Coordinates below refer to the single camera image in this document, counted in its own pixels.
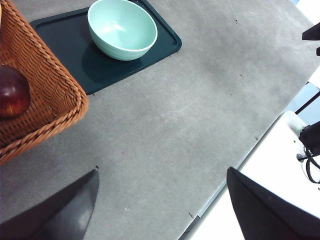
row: red apple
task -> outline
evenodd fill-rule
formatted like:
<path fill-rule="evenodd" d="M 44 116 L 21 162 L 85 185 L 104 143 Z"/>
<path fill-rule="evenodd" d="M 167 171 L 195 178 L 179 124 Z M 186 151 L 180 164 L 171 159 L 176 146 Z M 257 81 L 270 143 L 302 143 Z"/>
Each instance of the red apple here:
<path fill-rule="evenodd" d="M 28 80 L 18 70 L 0 65 L 0 119 L 15 118 L 30 105 Z"/>

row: dark green tray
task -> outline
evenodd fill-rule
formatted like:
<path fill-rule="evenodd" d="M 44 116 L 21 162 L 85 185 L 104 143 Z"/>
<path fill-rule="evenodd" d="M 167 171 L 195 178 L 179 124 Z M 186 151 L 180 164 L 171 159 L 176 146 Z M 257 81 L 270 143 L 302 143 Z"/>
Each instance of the dark green tray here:
<path fill-rule="evenodd" d="M 87 95 L 93 94 L 177 52 L 182 41 L 146 0 L 132 0 L 154 19 L 158 38 L 153 47 L 133 61 L 119 61 L 94 44 L 88 26 L 89 8 L 32 21 L 30 24 Z"/>

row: black object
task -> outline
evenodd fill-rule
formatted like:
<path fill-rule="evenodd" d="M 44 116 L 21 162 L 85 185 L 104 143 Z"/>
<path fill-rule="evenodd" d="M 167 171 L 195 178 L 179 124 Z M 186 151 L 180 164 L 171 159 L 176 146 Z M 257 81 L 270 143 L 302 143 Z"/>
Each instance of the black object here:
<path fill-rule="evenodd" d="M 320 154 L 320 121 L 306 126 L 300 132 L 299 140 L 314 155 Z"/>
<path fill-rule="evenodd" d="M 0 225 L 1 240 L 82 240 L 99 188 L 92 170 L 44 202 Z"/>
<path fill-rule="evenodd" d="M 227 186 L 246 240 L 320 240 L 320 219 L 232 167 L 227 171 Z"/>
<path fill-rule="evenodd" d="M 146 0 L 131 0 L 154 19 L 158 37 L 152 48 L 132 61 L 119 61 L 102 53 L 93 42 L 87 19 L 89 8 L 32 21 L 30 24 L 87 95 L 131 76 L 177 52 L 182 41 Z"/>
<path fill-rule="evenodd" d="M 320 40 L 320 22 L 302 33 L 302 40 Z"/>

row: basket rim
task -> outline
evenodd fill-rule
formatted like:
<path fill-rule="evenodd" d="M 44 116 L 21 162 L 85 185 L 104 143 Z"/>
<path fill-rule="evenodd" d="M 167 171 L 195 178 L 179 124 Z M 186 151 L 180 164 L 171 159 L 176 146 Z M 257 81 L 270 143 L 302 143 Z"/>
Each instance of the basket rim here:
<path fill-rule="evenodd" d="M 0 2 L 2 8 L 4 8 L 4 6 L 7 7 L 9 9 L 8 13 L 18 20 L 22 30 L 25 31 L 26 35 L 28 35 L 33 42 L 35 42 L 34 46 L 40 50 L 42 56 L 47 59 L 50 66 L 56 70 L 56 73 L 60 75 L 69 86 L 71 86 L 70 89 L 75 93 L 76 97 L 75 107 L 70 109 L 65 115 L 58 117 L 52 122 L 43 125 L 39 129 L 32 131 L 24 137 L 14 140 L 8 145 L 0 148 L 0 165 L 2 165 L 11 158 L 40 144 L 44 140 L 63 131 L 83 118 L 88 110 L 88 97 L 79 83 L 72 77 L 66 67 L 64 67 L 58 58 L 52 53 L 50 48 L 30 26 L 26 18 L 19 12 L 12 1 L 0 0 Z M 58 129 L 58 127 L 61 125 L 63 125 L 63 129 Z"/>

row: brown wicker basket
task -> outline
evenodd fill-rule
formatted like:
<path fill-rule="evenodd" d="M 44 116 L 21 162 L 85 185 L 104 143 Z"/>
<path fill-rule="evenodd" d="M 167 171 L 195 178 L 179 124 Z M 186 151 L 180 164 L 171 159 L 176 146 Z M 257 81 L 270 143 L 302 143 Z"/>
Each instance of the brown wicker basket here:
<path fill-rule="evenodd" d="M 88 99 L 11 0 L 0 2 L 0 63 L 24 74 L 31 94 L 25 113 L 0 121 L 2 165 L 81 119 Z"/>

